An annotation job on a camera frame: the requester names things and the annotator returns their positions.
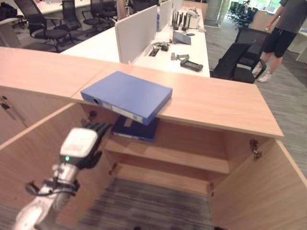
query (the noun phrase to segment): gray t-shirt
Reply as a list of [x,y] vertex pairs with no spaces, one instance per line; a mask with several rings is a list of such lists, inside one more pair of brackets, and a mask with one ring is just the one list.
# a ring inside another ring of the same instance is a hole
[[297,34],[307,17],[307,1],[281,0],[279,3],[284,6],[284,9],[276,28]]

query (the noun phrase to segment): binder ring hole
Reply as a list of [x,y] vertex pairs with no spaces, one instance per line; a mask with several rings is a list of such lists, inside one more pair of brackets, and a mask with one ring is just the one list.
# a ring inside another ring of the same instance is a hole
[[99,101],[96,98],[94,98],[93,101],[95,104],[99,104]]

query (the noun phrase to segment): blue binder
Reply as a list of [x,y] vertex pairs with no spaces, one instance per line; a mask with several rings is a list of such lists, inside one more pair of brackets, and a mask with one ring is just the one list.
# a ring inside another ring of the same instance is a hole
[[119,116],[111,129],[111,133],[120,137],[153,142],[158,124],[159,118],[154,118],[146,126],[124,116]]
[[171,88],[115,72],[81,91],[82,98],[148,125],[171,98]]

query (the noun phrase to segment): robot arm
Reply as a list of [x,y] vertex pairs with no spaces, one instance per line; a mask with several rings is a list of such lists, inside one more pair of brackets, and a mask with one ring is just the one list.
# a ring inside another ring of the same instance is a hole
[[80,170],[97,165],[102,151],[97,151],[102,137],[111,127],[109,123],[88,123],[84,128],[73,128],[61,150],[59,165],[53,167],[54,176],[44,181],[41,189],[28,183],[26,190],[36,198],[24,207],[16,218],[14,230],[50,230],[58,214],[80,185]]

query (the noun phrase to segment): cabinet door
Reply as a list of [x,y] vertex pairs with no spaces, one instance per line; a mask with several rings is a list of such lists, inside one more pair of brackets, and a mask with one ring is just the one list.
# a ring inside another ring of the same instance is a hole
[[215,189],[213,223],[227,229],[307,229],[307,180],[281,141],[270,139]]
[[9,89],[1,89],[0,96],[6,98],[4,101],[12,107],[15,116],[27,127],[69,103],[42,94]]
[[[33,180],[39,184],[52,177],[52,165],[59,162],[65,137],[73,127],[80,127],[80,121],[86,118],[82,106],[71,103],[3,143],[0,146],[0,203],[18,208],[27,205],[34,197],[27,194],[24,184]],[[94,169],[79,173],[81,187],[59,215],[62,223],[76,223],[92,206],[111,180],[109,170],[103,155]]]
[[26,126],[9,109],[0,107],[0,145],[24,129]]

